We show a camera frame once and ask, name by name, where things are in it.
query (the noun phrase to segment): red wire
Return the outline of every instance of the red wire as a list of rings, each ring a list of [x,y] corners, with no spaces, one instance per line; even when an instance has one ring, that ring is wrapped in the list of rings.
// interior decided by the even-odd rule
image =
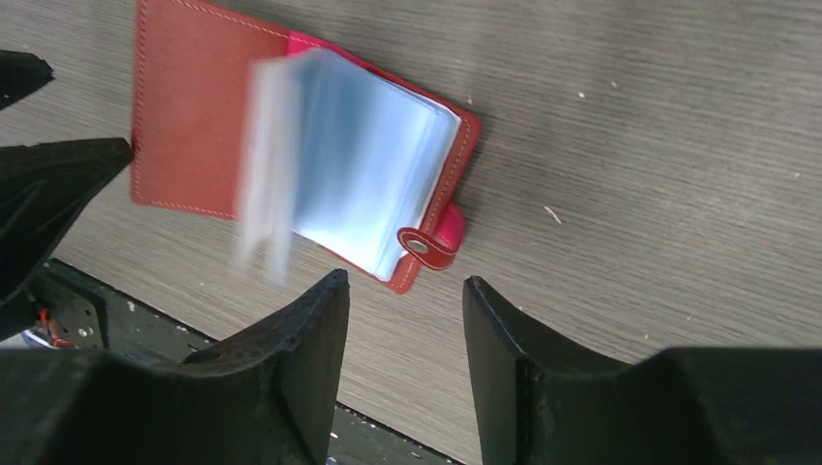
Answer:
[[[64,341],[60,339],[59,336],[55,336],[53,332],[51,332],[51,325],[48,321],[48,309],[43,308],[40,310],[40,324],[43,325],[43,328],[46,330],[48,337],[51,338],[51,345],[54,347],[72,347],[70,342]]]

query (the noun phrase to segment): card holder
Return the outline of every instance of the card holder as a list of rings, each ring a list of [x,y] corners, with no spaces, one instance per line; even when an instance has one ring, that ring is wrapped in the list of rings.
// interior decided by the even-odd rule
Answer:
[[[454,259],[464,218],[451,197],[479,136],[474,115],[334,45],[207,2],[139,0],[137,22],[134,202],[236,219],[251,65],[326,48],[395,88],[448,109],[458,122],[451,150],[433,171],[439,175],[429,194],[405,198],[422,199],[424,213],[416,223],[396,225],[391,241],[402,256],[394,271],[368,274],[403,294],[421,266],[444,269]],[[414,208],[401,205],[398,210]]]
[[[268,235],[281,280],[293,230],[390,281],[397,232],[422,225],[457,116],[323,48],[255,65],[248,98],[238,264]]]

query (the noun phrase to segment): white stitching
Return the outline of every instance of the white stitching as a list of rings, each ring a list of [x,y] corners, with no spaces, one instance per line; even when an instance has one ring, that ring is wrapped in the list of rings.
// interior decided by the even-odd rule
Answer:
[[[441,244],[439,244],[438,242],[436,242],[435,240],[429,240],[426,235],[423,235],[421,232],[417,232],[417,231],[414,231],[414,230],[400,231],[399,236],[398,236],[399,241],[402,242],[402,243],[405,243],[406,242],[405,238],[408,235],[412,236],[411,240],[419,240],[419,241],[423,242],[425,245],[430,246],[432,249],[436,250],[437,252],[439,252],[442,255],[447,255],[449,257],[453,257],[454,255],[457,254],[457,251],[443,248],[443,246]]]
[[[227,19],[231,22],[235,22],[237,24],[242,24],[242,25],[250,27],[252,29],[256,29],[258,31],[266,32],[268,34],[271,34],[272,36],[281,37],[281,38],[285,38],[285,39],[288,39],[288,40],[294,40],[294,41],[297,41],[297,42],[302,42],[304,44],[308,44],[308,45],[315,46],[315,47],[320,47],[320,45],[317,44],[317,43],[312,43],[310,41],[306,41],[306,40],[296,38],[296,37],[293,37],[293,36],[280,34],[278,32],[272,31],[270,29],[259,26],[257,24],[252,24],[248,21],[243,21],[242,19],[237,19],[235,17],[230,17],[230,16],[223,15],[221,13],[210,10],[207,7],[207,6],[210,6],[209,4],[206,4],[206,7],[201,7],[201,6],[198,6],[198,5],[188,3],[185,0],[142,0],[141,1],[142,7],[141,7],[140,37],[138,39],[138,44],[139,44],[138,47],[140,48],[140,51],[139,51],[139,58],[138,58],[139,63],[138,63],[138,67],[137,67],[138,68],[138,77],[137,77],[137,86],[138,86],[138,88],[137,88],[137,97],[135,99],[135,101],[136,101],[135,105],[137,107],[136,107],[136,111],[135,111],[135,113],[136,113],[136,115],[135,115],[135,125],[134,125],[135,126],[134,127],[134,133],[135,134],[132,135],[132,137],[134,139],[134,152],[135,152],[134,153],[134,194],[135,194],[135,197],[137,197],[139,200],[141,200],[143,202],[153,204],[153,205],[177,208],[177,209],[188,210],[188,211],[196,211],[198,213],[206,213],[206,214],[214,215],[214,216],[224,218],[224,219],[228,219],[228,220],[235,220],[237,218],[236,215],[231,215],[231,214],[228,214],[228,213],[225,213],[225,212],[222,212],[222,211],[208,210],[208,209],[204,209],[204,208],[198,208],[196,206],[181,205],[181,204],[178,204],[178,203],[171,203],[171,202],[166,202],[166,201],[152,201],[152,200],[144,201],[143,198],[142,198],[142,195],[140,193],[140,153],[142,151],[142,147],[141,147],[141,138],[142,138],[142,135],[141,135],[141,129],[142,129],[142,100],[143,100],[143,96],[144,96],[145,61],[146,61],[146,57],[148,55],[147,48],[145,46],[145,43],[146,43],[145,24],[146,24],[146,21],[147,21],[147,10],[148,10],[147,5],[148,5],[148,2],[150,2],[150,1],[171,1],[171,2],[175,2],[179,5],[184,6],[184,7],[188,7],[188,8],[194,9],[196,11],[206,13],[208,15],[217,16],[217,17],[220,17],[220,18],[223,18],[223,19]],[[462,144],[459,147],[459,152],[457,153],[457,157],[455,158],[454,162],[451,164],[451,169],[449,170],[448,176],[445,179],[445,184],[443,184],[442,188],[439,190],[439,192],[437,194],[437,197],[436,197],[436,200],[433,203],[433,207],[431,208],[431,212],[428,215],[428,219],[426,220],[426,223],[423,225],[423,230],[425,230],[425,231],[429,230],[431,222],[433,222],[433,219],[437,217],[439,207],[442,204],[442,199],[445,196],[445,191],[447,191],[449,189],[450,185],[451,185],[451,181],[454,178],[454,172],[457,170],[457,167],[459,166],[459,162],[462,160],[462,155],[463,155],[463,152],[465,151],[465,146],[468,144],[468,138],[471,135],[471,123],[469,123],[466,119],[462,118],[461,116],[459,117],[459,119],[465,125],[465,137],[462,139]],[[418,260],[420,260],[421,262],[424,262],[419,257],[416,257],[416,258]],[[405,276],[403,276],[402,281],[399,283],[399,285],[394,284],[394,282],[393,282],[394,278],[393,277],[392,277],[392,280],[390,280],[388,282],[384,282],[384,283],[387,284],[389,287],[394,288],[396,291],[404,291],[404,286],[408,282],[408,278],[411,276],[411,270],[413,268],[414,268],[413,263],[411,263],[410,265],[407,266],[407,268],[405,270]],[[433,267],[433,269],[445,269],[445,268]]]
[[[448,247],[449,250],[454,249],[453,241],[450,238],[446,237],[445,234],[437,234],[436,230],[434,230],[434,239],[442,245]]]
[[[459,208],[457,208],[456,205],[454,205],[454,203],[452,201],[448,202],[448,206],[446,207],[446,209],[448,211],[450,211],[452,214],[454,214],[454,216],[459,217],[459,219],[463,223],[463,231],[461,231],[460,234],[457,237],[446,237],[444,235],[438,235],[436,238],[441,239],[443,242],[445,242],[445,246],[448,247],[449,249],[458,249],[459,247],[454,246],[454,242],[453,242],[452,239],[455,239],[457,241],[457,245],[462,243],[462,237],[465,234],[465,231],[464,231],[465,217],[462,215],[462,212],[459,210]]]

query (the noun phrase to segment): gray wood grain surface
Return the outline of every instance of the gray wood grain surface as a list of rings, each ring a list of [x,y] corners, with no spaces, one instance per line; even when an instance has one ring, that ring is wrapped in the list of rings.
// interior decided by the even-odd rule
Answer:
[[[480,114],[454,266],[407,296],[352,274],[340,400],[471,463],[460,321],[471,274],[621,359],[671,344],[818,344],[822,3],[235,0]],[[128,137],[131,0],[0,0],[0,48],[57,81],[0,144]],[[556,213],[556,221],[545,207]],[[56,256],[216,336],[339,262],[301,242],[287,286],[226,267],[231,225],[136,207],[121,176]]]

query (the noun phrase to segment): metal bracket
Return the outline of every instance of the metal bracket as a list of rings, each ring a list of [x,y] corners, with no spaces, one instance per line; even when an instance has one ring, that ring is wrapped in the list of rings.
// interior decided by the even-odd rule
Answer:
[[[61,339],[81,349],[106,347],[97,308],[80,288],[53,273],[40,273],[29,288],[46,306]]]

